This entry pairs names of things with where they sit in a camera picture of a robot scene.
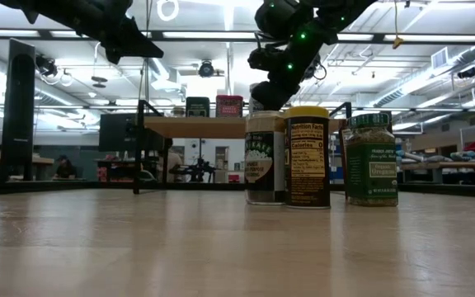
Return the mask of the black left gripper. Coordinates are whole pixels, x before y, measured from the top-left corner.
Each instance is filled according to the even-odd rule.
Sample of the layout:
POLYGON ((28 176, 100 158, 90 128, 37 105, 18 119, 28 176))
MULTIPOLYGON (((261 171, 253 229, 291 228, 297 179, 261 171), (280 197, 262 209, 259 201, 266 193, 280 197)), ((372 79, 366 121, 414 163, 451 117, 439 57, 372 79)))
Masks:
POLYGON ((107 60, 124 57, 162 58, 164 52, 126 16, 134 0, 62 0, 67 26, 82 35, 104 41, 107 60))

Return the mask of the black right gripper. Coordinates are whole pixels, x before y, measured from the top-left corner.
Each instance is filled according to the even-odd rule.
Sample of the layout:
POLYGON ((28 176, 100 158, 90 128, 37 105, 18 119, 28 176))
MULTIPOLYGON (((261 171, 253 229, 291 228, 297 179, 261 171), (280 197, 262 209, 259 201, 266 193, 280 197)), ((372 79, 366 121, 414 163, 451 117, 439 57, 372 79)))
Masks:
POLYGON ((252 69, 268 72, 267 80, 252 90, 252 98, 267 111, 280 110, 300 89, 300 83, 313 76, 319 64, 323 43, 291 41, 284 49, 274 44, 254 49, 247 59, 252 69))

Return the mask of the brown-lid furikake jar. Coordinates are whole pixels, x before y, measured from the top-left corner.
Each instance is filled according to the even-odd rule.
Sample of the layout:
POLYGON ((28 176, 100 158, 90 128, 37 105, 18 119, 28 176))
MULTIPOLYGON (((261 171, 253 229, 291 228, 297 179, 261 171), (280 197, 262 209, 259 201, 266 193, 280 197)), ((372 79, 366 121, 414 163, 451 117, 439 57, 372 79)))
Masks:
POLYGON ((258 111, 246 118, 244 181, 247 202, 285 202, 285 120, 279 111, 258 111))

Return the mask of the yellow-lid spice jar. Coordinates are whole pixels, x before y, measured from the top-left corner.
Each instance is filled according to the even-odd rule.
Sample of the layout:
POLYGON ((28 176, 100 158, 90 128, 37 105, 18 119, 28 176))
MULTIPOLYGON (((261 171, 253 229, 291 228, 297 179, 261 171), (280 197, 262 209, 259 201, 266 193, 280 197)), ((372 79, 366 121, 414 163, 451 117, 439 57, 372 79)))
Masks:
POLYGON ((319 106, 285 111, 285 204, 302 209, 331 207, 329 113, 319 106))

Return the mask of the black spice tin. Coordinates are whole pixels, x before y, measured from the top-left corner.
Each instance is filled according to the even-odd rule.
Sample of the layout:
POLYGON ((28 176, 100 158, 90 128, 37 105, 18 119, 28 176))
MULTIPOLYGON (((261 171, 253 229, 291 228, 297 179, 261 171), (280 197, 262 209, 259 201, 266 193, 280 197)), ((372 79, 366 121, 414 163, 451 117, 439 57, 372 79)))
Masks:
POLYGON ((210 100, 208 97, 187 97, 187 117, 210 117, 210 100))

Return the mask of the green-lid oregano jar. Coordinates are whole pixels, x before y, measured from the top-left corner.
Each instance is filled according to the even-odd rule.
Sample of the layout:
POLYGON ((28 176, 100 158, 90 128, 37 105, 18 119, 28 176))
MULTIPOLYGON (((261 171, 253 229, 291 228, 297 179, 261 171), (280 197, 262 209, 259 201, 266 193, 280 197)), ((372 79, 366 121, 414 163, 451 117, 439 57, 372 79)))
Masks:
POLYGON ((395 207, 397 154, 395 137, 389 132, 385 113, 349 119, 346 139, 346 194, 352 205, 395 207))

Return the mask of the black monitor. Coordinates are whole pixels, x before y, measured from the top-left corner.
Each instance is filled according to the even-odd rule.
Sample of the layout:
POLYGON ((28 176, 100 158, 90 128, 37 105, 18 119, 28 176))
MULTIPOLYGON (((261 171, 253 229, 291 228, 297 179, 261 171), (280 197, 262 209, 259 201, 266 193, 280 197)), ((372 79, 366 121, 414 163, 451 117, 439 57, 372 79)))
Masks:
MULTIPOLYGON (((100 120, 99 144, 101 152, 133 152, 136 149, 138 130, 136 114, 103 114, 100 120)), ((162 150, 164 138, 145 128, 140 141, 142 150, 162 150)))

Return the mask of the person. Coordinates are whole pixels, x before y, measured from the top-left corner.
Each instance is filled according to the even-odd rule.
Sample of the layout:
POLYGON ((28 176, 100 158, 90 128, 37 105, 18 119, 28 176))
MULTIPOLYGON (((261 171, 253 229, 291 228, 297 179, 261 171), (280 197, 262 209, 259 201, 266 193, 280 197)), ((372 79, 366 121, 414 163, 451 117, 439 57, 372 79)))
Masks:
POLYGON ((74 179, 77 170, 66 155, 60 155, 57 159, 58 167, 54 174, 54 179, 74 179))

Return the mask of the wooden table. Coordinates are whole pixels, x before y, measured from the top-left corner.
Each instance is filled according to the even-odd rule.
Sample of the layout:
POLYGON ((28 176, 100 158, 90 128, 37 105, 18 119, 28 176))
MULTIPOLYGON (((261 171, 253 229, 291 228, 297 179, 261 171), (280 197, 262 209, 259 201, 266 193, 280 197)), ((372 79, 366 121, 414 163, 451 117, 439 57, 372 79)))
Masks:
POLYGON ((42 181, 49 167, 54 165, 52 158, 42 158, 31 154, 0 153, 0 181, 12 179, 13 170, 20 172, 24 181, 42 181))
POLYGON ((407 163, 401 164, 400 169, 403 171, 403 181, 410 180, 411 171, 428 170, 432 172, 432 181, 436 184, 443 183, 444 169, 474 169, 475 162, 437 162, 437 163, 407 163))

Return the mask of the black aluminium table frame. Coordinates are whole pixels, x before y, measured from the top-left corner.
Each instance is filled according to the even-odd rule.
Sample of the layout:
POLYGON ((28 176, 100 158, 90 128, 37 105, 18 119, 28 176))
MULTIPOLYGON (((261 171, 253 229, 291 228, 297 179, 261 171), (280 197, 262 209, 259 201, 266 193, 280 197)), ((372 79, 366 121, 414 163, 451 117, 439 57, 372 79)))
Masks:
MULTIPOLYGON (((35 108, 32 101, 31 84, 26 83, 21 75, 26 70, 32 70, 32 58, 35 53, 35 48, 31 45, 20 42, 19 40, 11 39, 11 52, 16 54, 17 61, 11 61, 8 64, 8 78, 6 103, 10 106, 5 108, 4 117, 2 119, 2 152, 6 153, 22 153, 31 154, 33 148, 33 134, 34 134, 34 114, 35 108), (11 85, 18 83, 17 89, 12 90, 11 85)), ((165 143, 169 139, 164 139, 162 151, 168 153, 165 143)), ((142 162, 149 160, 148 150, 142 151, 142 162)), ((133 174, 131 183, 114 183, 103 182, 103 187, 118 187, 126 188, 131 186, 133 188, 134 179, 139 177, 142 182, 151 182, 148 179, 141 177, 140 167, 135 166, 133 161, 133 174)))

